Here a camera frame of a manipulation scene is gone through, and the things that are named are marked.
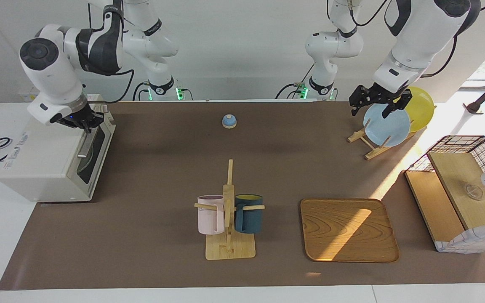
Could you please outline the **wooden serving tray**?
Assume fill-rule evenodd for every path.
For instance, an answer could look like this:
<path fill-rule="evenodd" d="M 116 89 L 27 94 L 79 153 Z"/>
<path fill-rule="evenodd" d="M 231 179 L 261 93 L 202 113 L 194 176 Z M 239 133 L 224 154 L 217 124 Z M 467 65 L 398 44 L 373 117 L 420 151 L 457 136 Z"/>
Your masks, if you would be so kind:
<path fill-rule="evenodd" d="M 304 251 L 315 262 L 394 263 L 399 246 L 384 203 L 375 198 L 305 198 Z"/>

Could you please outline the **wooden plate rack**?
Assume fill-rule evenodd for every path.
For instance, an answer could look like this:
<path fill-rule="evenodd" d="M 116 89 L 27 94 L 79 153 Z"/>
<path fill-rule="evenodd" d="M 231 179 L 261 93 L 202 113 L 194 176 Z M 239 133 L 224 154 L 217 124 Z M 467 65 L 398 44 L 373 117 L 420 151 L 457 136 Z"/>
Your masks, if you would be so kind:
<path fill-rule="evenodd" d="M 380 146 L 374 146 L 372 143 L 366 140 L 366 137 L 367 137 L 366 129 L 369 127 L 370 123 L 371 123 L 371 120 L 368 120 L 364 124 L 362 129 L 356 132 L 353 132 L 353 134 L 346 139 L 348 143 L 353 143 L 356 140 L 362 140 L 362 142 L 364 142 L 371 149 L 369 153 L 364 155 L 366 160 L 371 160 L 392 148 L 392 146 L 385 146 L 385 144 L 387 144 L 388 141 L 390 140 L 391 136 L 388 136 Z"/>

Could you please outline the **small clear glass dish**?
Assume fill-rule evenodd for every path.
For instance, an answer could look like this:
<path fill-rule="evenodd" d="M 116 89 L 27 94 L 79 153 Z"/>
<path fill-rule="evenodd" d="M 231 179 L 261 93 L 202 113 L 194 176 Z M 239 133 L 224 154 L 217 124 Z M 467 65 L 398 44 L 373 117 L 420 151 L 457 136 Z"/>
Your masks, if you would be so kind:
<path fill-rule="evenodd" d="M 475 200 L 475 201 L 481 201 L 484 196 L 484 191 L 481 187 L 467 183 L 464 185 L 464 190 L 466 191 L 466 194 L 468 195 L 469 198 Z"/>

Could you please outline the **dark blue mug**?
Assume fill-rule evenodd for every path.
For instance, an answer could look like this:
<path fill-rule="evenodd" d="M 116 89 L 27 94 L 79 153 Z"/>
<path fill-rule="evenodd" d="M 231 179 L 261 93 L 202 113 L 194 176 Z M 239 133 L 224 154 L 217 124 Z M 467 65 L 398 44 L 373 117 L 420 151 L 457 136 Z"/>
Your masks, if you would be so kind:
<path fill-rule="evenodd" d="M 256 234 L 262 230 L 262 210 L 244 210 L 246 206 L 263 205 L 259 194 L 237 194 L 235 196 L 235 230 L 243 234 Z"/>

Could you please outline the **wooden mug rack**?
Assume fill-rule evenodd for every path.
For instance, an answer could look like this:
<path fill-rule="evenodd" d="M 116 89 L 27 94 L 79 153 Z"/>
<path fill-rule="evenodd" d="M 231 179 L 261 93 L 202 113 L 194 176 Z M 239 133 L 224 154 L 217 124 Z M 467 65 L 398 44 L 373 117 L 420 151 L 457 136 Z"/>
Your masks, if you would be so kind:
<path fill-rule="evenodd" d="M 253 258 L 256 256 L 256 245 L 253 234 L 240 233 L 235 230 L 235 187 L 232 184 L 233 159 L 229 159 L 227 183 L 223 185 L 223 213 L 217 205 L 194 203 L 199 210 L 216 211 L 221 216 L 224 232 L 206 235 L 206 260 L 228 260 Z"/>

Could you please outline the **white checkered cloth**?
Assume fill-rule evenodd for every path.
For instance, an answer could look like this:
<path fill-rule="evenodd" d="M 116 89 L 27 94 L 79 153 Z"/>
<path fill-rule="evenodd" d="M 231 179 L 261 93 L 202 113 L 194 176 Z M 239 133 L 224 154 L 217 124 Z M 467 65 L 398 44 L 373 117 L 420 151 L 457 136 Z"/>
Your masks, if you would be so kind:
<path fill-rule="evenodd" d="M 485 226 L 466 230 L 450 241 L 435 241 L 439 253 L 473 254 L 485 252 Z"/>

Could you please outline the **light blue plate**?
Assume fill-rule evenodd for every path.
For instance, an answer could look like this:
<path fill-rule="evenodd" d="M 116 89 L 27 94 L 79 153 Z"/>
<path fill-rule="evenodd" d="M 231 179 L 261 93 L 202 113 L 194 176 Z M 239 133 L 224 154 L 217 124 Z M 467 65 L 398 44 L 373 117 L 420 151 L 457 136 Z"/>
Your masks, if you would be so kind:
<path fill-rule="evenodd" d="M 366 136 L 374 144 L 396 146 L 406 140 L 410 132 L 410 117 L 406 111 L 394 111 L 383 118 L 385 108 L 386 105 L 371 105 L 365 112 L 362 124 L 366 127 Z"/>

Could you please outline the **cream toaster oven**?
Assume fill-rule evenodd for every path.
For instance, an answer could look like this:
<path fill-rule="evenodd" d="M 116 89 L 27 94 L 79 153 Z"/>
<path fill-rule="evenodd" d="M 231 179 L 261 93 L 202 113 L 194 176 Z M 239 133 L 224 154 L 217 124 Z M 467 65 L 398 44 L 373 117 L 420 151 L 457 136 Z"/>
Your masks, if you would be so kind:
<path fill-rule="evenodd" d="M 104 122 L 115 125 L 100 94 L 88 94 L 87 98 L 94 111 L 104 113 Z M 87 185 L 76 172 L 84 134 L 79 128 L 59 123 L 46 126 L 31 118 L 0 169 L 0 182 L 34 203 L 90 201 L 109 146 L 96 180 Z"/>

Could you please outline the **brown table mat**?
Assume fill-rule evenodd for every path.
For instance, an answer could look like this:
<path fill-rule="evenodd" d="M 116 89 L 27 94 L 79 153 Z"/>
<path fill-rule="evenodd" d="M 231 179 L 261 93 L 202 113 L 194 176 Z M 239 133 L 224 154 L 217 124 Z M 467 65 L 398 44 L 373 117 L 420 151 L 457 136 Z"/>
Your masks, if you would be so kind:
<path fill-rule="evenodd" d="M 89 203 L 35 206 L 0 290 L 314 286 L 485 282 L 485 252 L 439 253 L 404 177 L 384 203 L 394 263 L 313 262 L 304 253 L 304 198 L 370 198 L 412 143 L 379 159 L 347 136 L 361 125 L 346 102 L 125 102 Z M 221 120 L 232 114 L 237 126 Z M 194 202 L 219 194 L 234 159 L 236 192 L 264 197 L 256 257 L 207 261 Z"/>

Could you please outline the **glass oven door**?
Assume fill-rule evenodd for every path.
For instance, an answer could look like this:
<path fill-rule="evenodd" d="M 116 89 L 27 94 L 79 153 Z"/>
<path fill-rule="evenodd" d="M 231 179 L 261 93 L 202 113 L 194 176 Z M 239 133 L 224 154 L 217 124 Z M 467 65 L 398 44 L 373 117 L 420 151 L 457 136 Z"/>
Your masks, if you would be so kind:
<path fill-rule="evenodd" d="M 92 129 L 91 133 L 85 133 L 83 136 L 83 142 L 78 146 L 77 161 L 79 162 L 79 156 L 84 157 L 91 146 L 94 147 L 94 153 L 92 155 L 92 161 L 89 166 L 77 173 L 78 177 L 87 185 L 91 185 L 96 177 L 100 164 L 102 163 L 106 151 L 109 146 L 109 142 L 113 136 L 115 125 L 110 122 L 104 122 L 100 126 Z"/>

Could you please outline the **pink mug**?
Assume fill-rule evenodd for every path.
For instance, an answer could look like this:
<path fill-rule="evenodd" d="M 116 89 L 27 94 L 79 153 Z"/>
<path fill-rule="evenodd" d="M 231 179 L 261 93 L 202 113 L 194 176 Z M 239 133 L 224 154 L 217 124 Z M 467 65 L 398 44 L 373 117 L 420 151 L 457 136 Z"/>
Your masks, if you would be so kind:
<path fill-rule="evenodd" d="M 213 207 L 213 209 L 197 209 L 198 232 L 204 235 L 224 233 L 224 197 L 219 194 L 203 195 L 197 197 L 197 203 Z"/>

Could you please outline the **yellow plate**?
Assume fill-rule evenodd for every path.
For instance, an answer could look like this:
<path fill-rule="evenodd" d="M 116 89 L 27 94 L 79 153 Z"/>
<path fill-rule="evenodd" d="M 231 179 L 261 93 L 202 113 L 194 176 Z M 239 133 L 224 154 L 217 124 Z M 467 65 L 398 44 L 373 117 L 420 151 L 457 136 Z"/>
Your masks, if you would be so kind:
<path fill-rule="evenodd" d="M 404 110 L 410 117 L 410 133 L 414 133 L 429 124 L 434 115 L 435 105 L 433 98 L 425 90 L 414 86 L 408 88 L 412 98 Z"/>

